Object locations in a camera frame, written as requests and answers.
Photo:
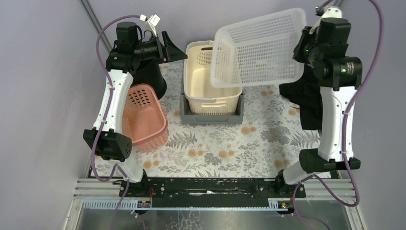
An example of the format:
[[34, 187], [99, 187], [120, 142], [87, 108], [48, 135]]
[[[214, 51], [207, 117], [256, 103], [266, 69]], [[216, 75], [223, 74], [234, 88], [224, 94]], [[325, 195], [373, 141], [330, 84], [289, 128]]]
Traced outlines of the cream plastic laundry basket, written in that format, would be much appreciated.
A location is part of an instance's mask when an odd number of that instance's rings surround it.
[[213, 41], [191, 42], [186, 47], [183, 91], [194, 115], [232, 115], [237, 110], [242, 87], [215, 88], [211, 84]]

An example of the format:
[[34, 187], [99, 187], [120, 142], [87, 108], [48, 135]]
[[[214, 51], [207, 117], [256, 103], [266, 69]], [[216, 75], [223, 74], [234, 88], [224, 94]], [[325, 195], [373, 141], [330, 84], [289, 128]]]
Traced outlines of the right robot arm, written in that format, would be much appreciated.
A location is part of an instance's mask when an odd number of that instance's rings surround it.
[[287, 197], [293, 184], [314, 174], [332, 170], [356, 170], [361, 161], [353, 156], [352, 98], [361, 87], [362, 61], [346, 55], [351, 24], [327, 17], [313, 29], [302, 30], [293, 59], [309, 67], [320, 87], [322, 128], [319, 147], [303, 149], [299, 161], [278, 173], [275, 193]]

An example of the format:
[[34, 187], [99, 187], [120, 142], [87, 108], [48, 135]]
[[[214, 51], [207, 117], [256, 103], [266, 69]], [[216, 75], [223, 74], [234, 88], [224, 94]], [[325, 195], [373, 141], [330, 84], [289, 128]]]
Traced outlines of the grey plastic storage bin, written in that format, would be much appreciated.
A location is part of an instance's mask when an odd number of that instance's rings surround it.
[[222, 124], [222, 125], [240, 125], [244, 118], [244, 99], [242, 93], [239, 96], [236, 112], [233, 115], [193, 115], [184, 93], [180, 95], [180, 119], [183, 124]]

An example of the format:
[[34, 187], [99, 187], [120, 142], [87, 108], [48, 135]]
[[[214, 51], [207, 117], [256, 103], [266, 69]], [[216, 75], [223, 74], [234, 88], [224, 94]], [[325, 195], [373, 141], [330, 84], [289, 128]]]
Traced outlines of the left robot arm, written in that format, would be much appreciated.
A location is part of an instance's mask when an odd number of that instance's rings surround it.
[[83, 138], [91, 156], [111, 161], [129, 182], [137, 197], [148, 192], [146, 172], [131, 155], [132, 149], [148, 152], [168, 140], [168, 120], [160, 105], [167, 83], [162, 63], [185, 60], [187, 55], [166, 31], [144, 41], [134, 22], [116, 21], [117, 39], [102, 66], [106, 85], [98, 116]]

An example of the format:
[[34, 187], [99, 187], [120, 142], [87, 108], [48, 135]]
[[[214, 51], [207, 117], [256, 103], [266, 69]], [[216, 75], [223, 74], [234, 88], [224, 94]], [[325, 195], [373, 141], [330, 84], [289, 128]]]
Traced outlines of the pink perforated plastic basket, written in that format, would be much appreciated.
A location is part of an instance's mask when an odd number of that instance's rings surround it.
[[124, 105], [122, 130], [132, 146], [150, 152], [168, 141], [168, 119], [154, 89], [147, 84], [130, 87]]

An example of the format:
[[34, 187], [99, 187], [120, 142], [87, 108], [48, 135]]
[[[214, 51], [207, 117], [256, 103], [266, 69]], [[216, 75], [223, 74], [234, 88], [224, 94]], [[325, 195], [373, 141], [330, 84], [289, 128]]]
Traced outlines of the white perforated plastic basket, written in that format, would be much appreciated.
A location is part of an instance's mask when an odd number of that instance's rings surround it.
[[292, 8], [221, 27], [215, 34], [210, 82], [216, 88], [295, 82], [304, 65], [293, 50], [306, 14]]

